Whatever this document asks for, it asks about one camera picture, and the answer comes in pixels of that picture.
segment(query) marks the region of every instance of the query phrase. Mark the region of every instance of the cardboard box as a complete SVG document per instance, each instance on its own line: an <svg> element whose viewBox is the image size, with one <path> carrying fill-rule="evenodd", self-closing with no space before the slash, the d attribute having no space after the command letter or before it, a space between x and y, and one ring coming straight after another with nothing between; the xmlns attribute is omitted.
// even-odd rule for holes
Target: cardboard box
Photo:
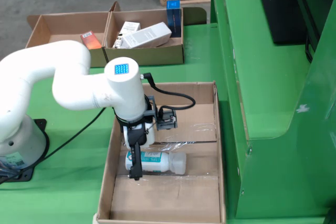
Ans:
<svg viewBox="0 0 336 224"><path fill-rule="evenodd" d="M112 12L109 17L106 36L103 42L109 60L117 57L129 57L134 59L139 65L183 64L183 26L180 38L170 38L167 43L156 48L112 48L122 25L126 21L140 23L141 29L160 22L164 22L168 25L167 13L164 9Z"/></svg>
<svg viewBox="0 0 336 224"><path fill-rule="evenodd" d="M187 153L186 174L144 175L129 179L124 167L127 149L114 121L99 199L97 223L225 223L224 174L218 96L215 83L160 83L160 89L185 93L196 100L177 111L178 128L156 131L150 151L162 143L193 141L176 152ZM186 104L185 98L164 95L144 84L158 105Z"/></svg>
<svg viewBox="0 0 336 224"><path fill-rule="evenodd" d="M88 31L94 32L102 44L108 18L114 10L120 10L118 2L115 2L107 12L30 15L27 21L33 32L26 48L68 39L82 43L80 35ZM105 61L102 49L91 49L90 53L91 66L101 67L101 59Z"/></svg>
<svg viewBox="0 0 336 224"><path fill-rule="evenodd" d="M33 32L26 47L39 46L50 42L72 39L82 42L80 34L92 30L98 41L106 47L109 60L130 57L139 65L169 65L183 63L183 26L181 38L170 38L168 43L157 48L112 49L125 21L141 20L141 27L148 27L166 20L166 10L144 10L120 12L115 2L108 12L61 13L30 15L27 21ZM206 24L206 11L200 7L182 9L182 24ZM92 49L91 66L104 67L105 56L102 49Z"/></svg>

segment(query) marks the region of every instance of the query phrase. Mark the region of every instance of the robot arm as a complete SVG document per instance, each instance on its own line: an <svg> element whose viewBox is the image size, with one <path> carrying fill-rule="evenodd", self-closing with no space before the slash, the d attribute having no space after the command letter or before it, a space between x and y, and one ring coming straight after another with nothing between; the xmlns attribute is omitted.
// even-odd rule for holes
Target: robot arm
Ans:
<svg viewBox="0 0 336 224"><path fill-rule="evenodd" d="M140 146L148 145L148 139L154 142L153 130L149 134L153 118L157 130L171 129L177 127L175 110L195 105L195 100L187 95L158 89L150 73L140 75L133 59L113 59L101 74L89 74L90 61L89 50L71 40L23 49L0 61L0 156L22 151L19 156L26 158L26 162L18 162L15 169L34 165L44 150L43 136L34 130L26 116L31 90L39 80L54 76L54 98L66 109L113 107L131 149L130 178L134 179L142 177ZM144 95L142 78L148 79L156 91L188 98L193 104L178 108L162 106L158 112L154 97Z"/></svg>
<svg viewBox="0 0 336 224"><path fill-rule="evenodd" d="M81 43L59 41L14 52L0 62L0 142L20 126L35 82L54 76L55 100L70 110L114 107L135 121L146 110L138 64L129 58L109 62L102 74L89 75L91 56Z"/></svg>

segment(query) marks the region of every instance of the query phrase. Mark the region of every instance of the cardboard flap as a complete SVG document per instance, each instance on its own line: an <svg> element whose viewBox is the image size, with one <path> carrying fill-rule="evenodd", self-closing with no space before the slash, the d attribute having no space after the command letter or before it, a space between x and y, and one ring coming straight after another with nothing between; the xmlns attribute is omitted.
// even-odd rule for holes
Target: cardboard flap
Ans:
<svg viewBox="0 0 336 224"><path fill-rule="evenodd" d="M113 3L113 5L111 6L111 8L108 10L108 12L120 12L120 5L118 3L118 1L115 1ZM31 27L32 30L34 30L34 27L37 24L38 18L41 16L42 14L38 14L38 15L29 15L27 16L27 22L29 24L29 26Z"/></svg>
<svg viewBox="0 0 336 224"><path fill-rule="evenodd" d="M206 10L201 7L183 7L184 25L206 24Z"/></svg>
<svg viewBox="0 0 336 224"><path fill-rule="evenodd" d="M118 1L115 1L113 5L111 6L109 12L120 12L120 5Z"/></svg>
<svg viewBox="0 0 336 224"><path fill-rule="evenodd" d="M36 26L39 17L40 15L29 15L27 17L27 22L32 30L34 30L34 27Z"/></svg>

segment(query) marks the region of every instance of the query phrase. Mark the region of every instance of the black cable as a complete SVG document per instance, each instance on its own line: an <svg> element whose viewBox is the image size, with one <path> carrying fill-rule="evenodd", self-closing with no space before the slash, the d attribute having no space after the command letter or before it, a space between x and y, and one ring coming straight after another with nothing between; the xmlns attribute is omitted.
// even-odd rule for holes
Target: black cable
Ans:
<svg viewBox="0 0 336 224"><path fill-rule="evenodd" d="M306 48L305 48L305 52L306 52L307 60L311 63L313 61L313 56L311 55L311 53L309 51L309 35L308 34L306 36Z"/></svg>
<svg viewBox="0 0 336 224"><path fill-rule="evenodd" d="M145 79L148 80L148 83L150 84L150 86L156 90L157 92L160 92L160 93L163 93L163 94L168 94L168 95L175 95L177 97L184 97L184 98L187 98L189 99L192 104L190 105L187 105L187 106L183 106L183 107L173 107L173 106L168 106L168 105L163 105L161 106L161 108L159 109L159 117L162 118L162 115L163 115L163 109L170 109L170 110L186 110L186 109L190 109L191 107L193 107L195 104L196 104L196 101L194 98L190 97L189 95L186 95L186 94L181 94L181 93L175 93L175 92L169 92L169 91L165 91L165 90L162 90L162 89L159 89L156 87L155 85L155 82L153 80L153 77L150 73L144 73L143 74L143 77Z"/></svg>
<svg viewBox="0 0 336 224"><path fill-rule="evenodd" d="M104 54L106 63L109 63L109 58L107 57L107 54L106 54L106 51L105 51L105 47L101 47L101 49L103 50L103 54Z"/></svg>
<svg viewBox="0 0 336 224"><path fill-rule="evenodd" d="M2 183L5 183L8 180L11 180L17 176L20 176L21 174L23 174L24 172L26 172L27 170L34 168L35 166L37 166L38 164L42 163L44 160L50 158L51 156L53 156L56 152L58 152L60 149L62 149L64 146L66 146L67 144L69 144L72 140L74 140L80 133L82 133L84 130L86 130L92 123L95 122L95 120L98 119L98 117L100 117L100 115L104 112L106 108L103 108L98 115L96 115L96 117L94 119L91 120L91 122L89 122L86 126L84 126L79 132L77 132L75 135L73 135L73 137L71 137L68 141L64 142L61 146L59 146L57 149L55 149L53 152L51 152L49 155L45 156L43 159L41 159L39 162L32 164L24 169L22 169L19 173L11 176L11 177L7 177L5 178L3 181L0 182L0 185Z"/></svg>

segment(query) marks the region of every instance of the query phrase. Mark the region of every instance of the white bottle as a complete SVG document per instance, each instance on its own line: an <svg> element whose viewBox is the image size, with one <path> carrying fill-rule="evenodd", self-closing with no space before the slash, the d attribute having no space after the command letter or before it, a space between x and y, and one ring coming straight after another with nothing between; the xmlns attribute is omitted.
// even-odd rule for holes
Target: white bottle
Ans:
<svg viewBox="0 0 336 224"><path fill-rule="evenodd" d="M185 174L187 155L182 152L141 152L142 169L147 172L163 173L167 170L175 174ZM127 152L125 167L130 170L132 166L132 154Z"/></svg>

